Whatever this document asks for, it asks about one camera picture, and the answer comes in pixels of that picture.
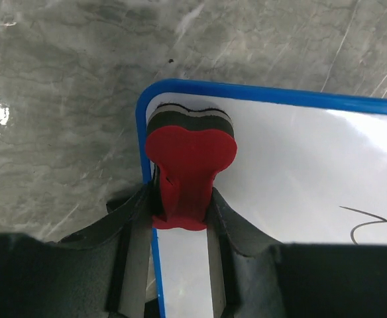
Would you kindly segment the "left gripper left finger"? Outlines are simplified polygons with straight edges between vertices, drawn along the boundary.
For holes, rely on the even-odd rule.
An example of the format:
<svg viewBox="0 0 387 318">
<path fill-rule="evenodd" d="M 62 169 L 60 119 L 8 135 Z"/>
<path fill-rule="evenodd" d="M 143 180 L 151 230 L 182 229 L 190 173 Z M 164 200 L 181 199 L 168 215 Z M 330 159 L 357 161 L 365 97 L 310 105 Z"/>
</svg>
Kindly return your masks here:
<svg viewBox="0 0 387 318">
<path fill-rule="evenodd" d="M 0 233 L 0 317 L 142 317 L 151 189 L 58 242 Z"/>
</svg>

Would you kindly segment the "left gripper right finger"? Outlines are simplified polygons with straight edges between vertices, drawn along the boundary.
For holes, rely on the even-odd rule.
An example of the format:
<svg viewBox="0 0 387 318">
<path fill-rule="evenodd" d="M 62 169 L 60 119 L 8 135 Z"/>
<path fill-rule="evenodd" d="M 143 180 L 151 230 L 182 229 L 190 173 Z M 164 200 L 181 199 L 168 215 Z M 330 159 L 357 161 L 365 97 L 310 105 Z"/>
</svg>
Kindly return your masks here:
<svg viewBox="0 0 387 318">
<path fill-rule="evenodd" d="M 214 190 L 207 249 L 215 317 L 387 317 L 387 245 L 285 244 Z"/>
</svg>

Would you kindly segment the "blue framed whiteboard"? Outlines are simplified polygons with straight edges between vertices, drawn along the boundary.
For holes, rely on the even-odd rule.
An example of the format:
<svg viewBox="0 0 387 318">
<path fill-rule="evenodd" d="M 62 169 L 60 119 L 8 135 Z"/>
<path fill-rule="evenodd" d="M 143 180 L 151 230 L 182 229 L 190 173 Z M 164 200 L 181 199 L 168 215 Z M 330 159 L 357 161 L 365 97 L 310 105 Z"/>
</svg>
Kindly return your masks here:
<svg viewBox="0 0 387 318">
<path fill-rule="evenodd" d="M 214 185 L 285 244 L 387 245 L 387 99 L 167 79 L 140 95 L 140 147 L 156 108 L 216 108 L 237 155 Z"/>
</svg>

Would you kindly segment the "red bone-shaped eraser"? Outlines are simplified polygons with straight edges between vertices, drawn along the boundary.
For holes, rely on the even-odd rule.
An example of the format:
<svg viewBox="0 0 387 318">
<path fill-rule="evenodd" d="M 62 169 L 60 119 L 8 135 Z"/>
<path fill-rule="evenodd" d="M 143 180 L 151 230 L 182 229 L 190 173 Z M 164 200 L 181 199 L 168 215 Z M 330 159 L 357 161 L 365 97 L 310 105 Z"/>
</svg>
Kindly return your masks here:
<svg viewBox="0 0 387 318">
<path fill-rule="evenodd" d="M 215 177 L 237 154 L 230 117 L 216 108 L 161 104 L 147 122 L 145 150 L 154 164 L 153 226 L 204 230 Z"/>
</svg>

